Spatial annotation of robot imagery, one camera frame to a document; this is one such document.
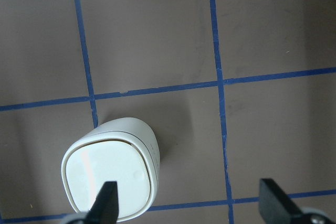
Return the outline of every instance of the blue painter's tape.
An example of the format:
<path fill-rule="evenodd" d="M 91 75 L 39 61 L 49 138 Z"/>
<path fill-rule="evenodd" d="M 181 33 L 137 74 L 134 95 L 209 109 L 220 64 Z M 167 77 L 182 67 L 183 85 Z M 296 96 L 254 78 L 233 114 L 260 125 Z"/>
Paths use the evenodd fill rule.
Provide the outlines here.
<path fill-rule="evenodd" d="M 336 189 L 323 190 L 323 191 L 309 191 L 309 192 L 306 192 L 306 193 L 288 194 L 288 196 L 290 198 L 306 198 L 306 197 L 318 197 L 318 196 L 327 196 L 327 195 L 336 195 Z M 241 198 L 241 199 L 232 199 L 231 204 L 254 203 L 254 202 L 258 202 L 258 201 L 259 201 L 258 197 Z M 148 211 L 162 211 L 162 210 L 194 208 L 194 207 L 224 206 L 224 205 L 228 205 L 228 204 L 229 204 L 228 200 L 215 200 L 215 201 L 182 203 L 182 204 L 163 205 L 163 206 L 152 206 L 148 209 Z M 20 222 L 29 222 L 29 221 L 39 221 L 39 220 L 55 220 L 55 219 L 62 219 L 66 215 L 67 214 L 35 216 L 35 217 L 22 217 L 22 218 L 15 218 L 15 219 L 2 219 L 2 221 L 3 221 L 3 223 L 20 223 Z"/>
<path fill-rule="evenodd" d="M 295 193 L 295 194 L 288 194 L 288 197 L 292 199 L 297 198 L 307 198 L 307 197 L 318 197 L 318 196 L 327 196 L 327 195 L 336 195 L 336 190 L 323 190 L 323 191 L 308 191 L 305 193 Z M 251 197 L 251 198 L 241 198 L 241 199 L 234 199 L 234 204 L 243 204 L 243 203 L 252 203 L 258 202 L 258 197 Z"/>
<path fill-rule="evenodd" d="M 73 98 L 64 98 L 64 99 L 54 99 L 54 100 L 48 100 L 48 101 L 13 104 L 13 105 L 0 106 L 0 111 L 30 109 L 30 108 L 41 107 L 41 106 L 51 106 L 51 105 L 67 104 L 67 103 L 75 103 L 75 102 L 87 102 L 89 100 L 90 100 L 89 97 L 73 97 Z"/>
<path fill-rule="evenodd" d="M 75 8 L 76 8 L 77 23 L 78 23 L 78 30 L 79 30 L 79 37 L 80 37 L 80 45 L 81 45 L 82 54 L 83 54 L 86 82 L 88 85 L 88 91 L 89 91 L 89 97 L 90 97 L 93 127 L 96 128 L 98 126 L 97 106 L 96 106 L 95 95 L 94 95 L 95 93 L 93 90 L 92 77 L 91 77 L 91 72 L 90 72 L 89 54 L 88 54 L 88 48 L 86 46 L 84 21 L 83 21 L 83 14 L 82 14 L 80 0 L 75 0 Z"/>
<path fill-rule="evenodd" d="M 20 223 L 20 222 L 41 221 L 41 220 L 58 220 L 58 219 L 62 219 L 66 215 L 68 214 L 23 217 L 23 218 L 15 218 L 15 219 L 3 219 L 3 223 Z"/>
<path fill-rule="evenodd" d="M 258 197 L 242 198 L 242 199 L 234 199 L 233 204 L 252 203 L 258 201 L 259 201 Z"/>
<path fill-rule="evenodd" d="M 211 206 L 222 206 L 222 205 L 227 205 L 227 200 L 182 203 L 182 204 L 165 205 L 165 206 L 152 206 L 148 209 L 148 211 L 162 211 L 162 210 L 172 210 L 172 209 L 181 209 L 181 208 L 211 207 Z"/>
<path fill-rule="evenodd" d="M 100 99 L 117 98 L 117 97 L 131 97 L 134 95 L 142 95 L 142 94 L 155 94 L 155 93 L 163 93 L 163 92 L 171 92 L 171 91 L 180 91 L 180 90 L 187 90 L 187 89 L 209 88 L 209 87 L 216 87 L 216 86 L 217 86 L 217 81 L 208 81 L 208 82 L 190 83 L 190 84 L 167 86 L 167 87 L 160 87 L 160 88 L 131 90 L 125 93 L 114 92 L 114 93 L 96 94 L 94 97 L 96 100 L 100 100 Z"/>
<path fill-rule="evenodd" d="M 231 184 L 230 184 L 230 179 L 229 179 L 229 174 L 228 174 L 227 151 L 226 151 L 227 130 L 226 130 L 226 115 L 225 115 L 225 94 L 224 94 L 222 64 L 220 61 L 221 55 L 219 54 L 216 0 L 210 0 L 210 13 L 211 13 L 212 35 L 213 35 L 213 43 L 214 43 L 215 65 L 216 65 L 217 82 L 218 82 L 219 114 L 220 114 L 220 120 L 221 120 L 220 124 L 222 128 L 224 173 L 225 173 L 226 196 L 228 200 L 228 217 L 229 217 L 229 224 L 234 224 L 232 189 L 231 189 Z"/>
<path fill-rule="evenodd" d="M 296 198 L 318 197 L 327 195 L 336 195 L 336 190 L 309 191 L 306 193 L 289 194 L 288 196 L 292 199 L 296 199 Z"/>
<path fill-rule="evenodd" d="M 327 73 L 336 73 L 336 67 L 335 68 L 311 69 L 311 70 L 286 72 L 286 73 L 265 74 L 262 76 L 250 76 L 250 77 L 226 79 L 224 80 L 224 85 L 255 82 L 255 81 L 277 80 L 277 79 L 294 78 L 294 77 L 302 77 L 302 76 L 315 76 L 318 74 L 327 74 Z"/>

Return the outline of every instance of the container lid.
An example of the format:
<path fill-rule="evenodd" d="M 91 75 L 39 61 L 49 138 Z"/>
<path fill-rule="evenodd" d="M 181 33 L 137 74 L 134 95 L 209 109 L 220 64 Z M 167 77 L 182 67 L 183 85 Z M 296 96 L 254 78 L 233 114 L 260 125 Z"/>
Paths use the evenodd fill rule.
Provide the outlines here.
<path fill-rule="evenodd" d="M 65 172 L 75 210 L 90 210 L 106 181 L 118 184 L 118 219 L 137 214 L 149 201 L 151 185 L 145 162 L 129 143 L 108 140 L 81 147 L 69 156 Z"/>

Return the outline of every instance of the white plastic object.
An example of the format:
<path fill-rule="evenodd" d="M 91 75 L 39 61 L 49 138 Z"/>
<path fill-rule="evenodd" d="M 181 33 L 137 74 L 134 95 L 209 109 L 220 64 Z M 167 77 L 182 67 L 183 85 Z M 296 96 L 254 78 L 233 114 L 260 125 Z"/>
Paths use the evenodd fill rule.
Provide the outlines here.
<path fill-rule="evenodd" d="M 76 212 L 90 210 L 105 181 L 117 181 L 120 222 L 152 205 L 159 169 L 159 147 L 152 129 L 139 119 L 121 118 L 72 144 L 63 157 L 61 175 Z"/>

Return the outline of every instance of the metal screw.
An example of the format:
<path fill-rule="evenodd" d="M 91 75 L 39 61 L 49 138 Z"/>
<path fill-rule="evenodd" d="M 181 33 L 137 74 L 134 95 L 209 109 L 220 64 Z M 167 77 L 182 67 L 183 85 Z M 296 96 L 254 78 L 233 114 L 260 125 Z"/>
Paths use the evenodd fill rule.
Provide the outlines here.
<path fill-rule="evenodd" d="M 325 219 L 320 215 L 312 215 L 310 221 L 313 224 L 325 224 Z"/>

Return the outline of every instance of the gray surface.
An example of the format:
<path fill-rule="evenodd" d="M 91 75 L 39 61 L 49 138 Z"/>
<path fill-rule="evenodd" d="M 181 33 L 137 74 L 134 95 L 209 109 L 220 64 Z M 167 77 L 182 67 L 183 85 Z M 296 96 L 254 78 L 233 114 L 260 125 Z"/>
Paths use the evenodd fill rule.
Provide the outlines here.
<path fill-rule="evenodd" d="M 87 95 L 74 1 L 0 6 L 0 105 Z"/>
<path fill-rule="evenodd" d="M 336 220 L 335 203 L 336 196 L 308 197 L 293 200 L 298 207 L 312 207 L 322 209 L 331 220 Z M 246 220 L 253 224 L 264 224 L 258 210 L 258 203 L 237 204 L 234 206 L 235 223 L 245 224 Z"/>
<path fill-rule="evenodd" d="M 29 224 L 59 224 L 60 220 L 40 220 L 40 221 L 30 221 L 30 222 L 26 222 Z"/>
<path fill-rule="evenodd" d="M 336 65 L 336 0 L 216 0 L 224 77 Z"/>
<path fill-rule="evenodd" d="M 216 80 L 209 0 L 81 3 L 96 94 Z M 336 67 L 335 3 L 216 0 L 224 77 Z M 87 96 L 74 0 L 0 5 L 0 106 Z M 288 193 L 335 189 L 335 79 L 225 86 L 234 198 L 256 197 L 261 177 Z M 99 100 L 97 109 L 99 124 L 133 116 L 154 130 L 162 157 L 154 205 L 226 199 L 216 87 Z M 91 129 L 89 102 L 0 112 L 2 217 L 73 212 L 60 162 Z M 297 201 L 332 215 L 334 198 Z M 260 223 L 256 204 L 234 211 L 236 223 Z M 146 212 L 129 223 L 159 219 L 227 223 L 227 206 Z"/>
<path fill-rule="evenodd" d="M 154 205 L 225 199 L 216 88 L 100 100 L 99 122 L 132 116 L 148 123 L 161 165 Z"/>
<path fill-rule="evenodd" d="M 81 2 L 96 93 L 216 79 L 209 0 Z"/>
<path fill-rule="evenodd" d="M 274 178 L 288 193 L 334 189 L 336 74 L 226 87 L 234 198 Z"/>
<path fill-rule="evenodd" d="M 65 151 L 92 129 L 90 104 L 1 112 L 4 219 L 73 212 L 60 177 Z"/>
<path fill-rule="evenodd" d="M 151 211 L 137 219 L 123 222 L 125 224 L 195 224 L 213 223 L 227 224 L 227 206 L 196 207 L 187 209 L 176 209 L 167 211 Z"/>

